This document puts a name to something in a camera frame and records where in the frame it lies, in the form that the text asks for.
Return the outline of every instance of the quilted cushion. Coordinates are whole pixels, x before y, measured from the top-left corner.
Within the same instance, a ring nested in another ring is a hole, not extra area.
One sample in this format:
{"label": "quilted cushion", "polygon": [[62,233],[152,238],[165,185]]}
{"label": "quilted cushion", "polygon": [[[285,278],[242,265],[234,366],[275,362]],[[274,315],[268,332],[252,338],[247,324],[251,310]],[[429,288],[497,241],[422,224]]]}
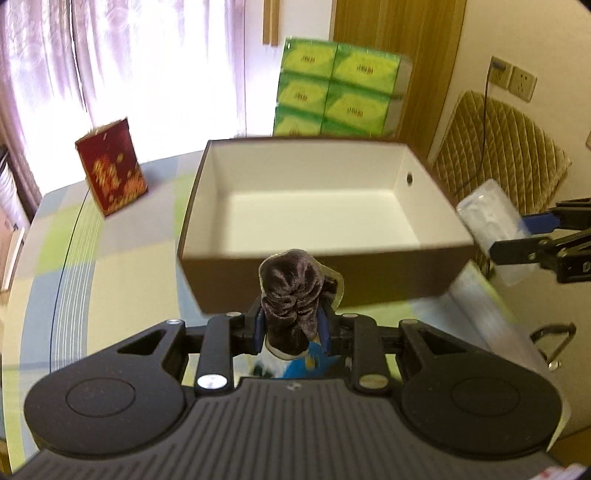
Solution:
{"label": "quilted cushion", "polygon": [[[460,95],[433,170],[459,202],[478,185],[494,179],[503,188],[520,214],[545,211],[566,175],[571,161],[564,151],[531,119],[518,109],[488,98],[486,106],[486,148],[478,175],[474,175],[482,148],[484,95],[467,91]],[[488,275],[488,260],[475,258]]]}

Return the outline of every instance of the white curtain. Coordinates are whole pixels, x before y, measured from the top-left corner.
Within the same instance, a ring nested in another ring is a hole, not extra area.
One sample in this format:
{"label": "white curtain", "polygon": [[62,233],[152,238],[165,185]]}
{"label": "white curtain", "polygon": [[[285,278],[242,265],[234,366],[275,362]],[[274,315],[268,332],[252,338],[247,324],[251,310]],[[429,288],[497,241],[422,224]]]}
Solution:
{"label": "white curtain", "polygon": [[127,116],[140,161],[199,150],[211,138],[242,132],[243,5],[74,0],[73,10],[92,123]]}
{"label": "white curtain", "polygon": [[[243,134],[243,0],[10,0],[3,8],[0,71],[12,89],[0,87],[0,103],[15,106],[0,119],[43,193],[81,180],[75,140],[123,117],[140,161]],[[6,124],[17,121],[11,132]]]}
{"label": "white curtain", "polygon": [[28,163],[42,193],[84,178],[74,141],[92,124],[67,0],[11,0],[0,8],[0,122],[11,157]]}

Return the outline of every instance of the power outlet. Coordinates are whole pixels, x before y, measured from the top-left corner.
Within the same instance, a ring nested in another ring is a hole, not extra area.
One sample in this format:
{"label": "power outlet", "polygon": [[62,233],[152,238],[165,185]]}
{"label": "power outlet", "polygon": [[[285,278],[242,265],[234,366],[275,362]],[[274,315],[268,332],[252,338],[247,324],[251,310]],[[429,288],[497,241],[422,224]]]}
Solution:
{"label": "power outlet", "polygon": [[519,67],[514,67],[509,82],[509,91],[522,100],[530,102],[534,95],[536,83],[538,83],[537,77]]}
{"label": "power outlet", "polygon": [[[504,68],[497,68],[497,65],[503,65]],[[511,63],[501,60],[497,57],[491,58],[491,83],[501,87],[504,90],[509,88],[509,81],[511,80],[511,72],[513,71],[513,65]]]}

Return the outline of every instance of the green tissue pack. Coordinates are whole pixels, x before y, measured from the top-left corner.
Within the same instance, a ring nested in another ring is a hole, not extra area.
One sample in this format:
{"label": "green tissue pack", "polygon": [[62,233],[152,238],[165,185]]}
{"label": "green tissue pack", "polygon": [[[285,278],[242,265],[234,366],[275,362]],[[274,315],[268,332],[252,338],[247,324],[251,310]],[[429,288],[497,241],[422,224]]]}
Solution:
{"label": "green tissue pack", "polygon": [[402,99],[332,82],[324,117],[368,134],[384,135],[396,130],[401,110]]}
{"label": "green tissue pack", "polygon": [[342,125],[332,120],[324,119],[322,121],[322,129],[320,130],[322,135],[328,135],[331,137],[370,137],[367,132],[363,130],[357,130],[356,128]]}
{"label": "green tissue pack", "polygon": [[412,62],[406,56],[340,43],[332,78],[389,96],[406,93]]}
{"label": "green tissue pack", "polygon": [[281,70],[329,79],[337,44],[320,40],[288,38],[283,47]]}
{"label": "green tissue pack", "polygon": [[282,72],[279,76],[277,103],[322,116],[328,90],[328,80]]}
{"label": "green tissue pack", "polygon": [[275,109],[274,137],[313,137],[320,135],[322,117],[278,106]]}

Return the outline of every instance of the open cardboard box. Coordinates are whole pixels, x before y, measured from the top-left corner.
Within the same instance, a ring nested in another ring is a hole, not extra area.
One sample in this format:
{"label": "open cardboard box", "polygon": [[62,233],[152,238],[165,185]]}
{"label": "open cardboard box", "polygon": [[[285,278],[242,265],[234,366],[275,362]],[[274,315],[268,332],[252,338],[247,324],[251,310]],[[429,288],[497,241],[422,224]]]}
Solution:
{"label": "open cardboard box", "polygon": [[373,140],[210,141],[178,257],[206,313],[244,312],[260,263],[301,248],[345,279],[342,306],[438,295],[474,252],[410,149]]}

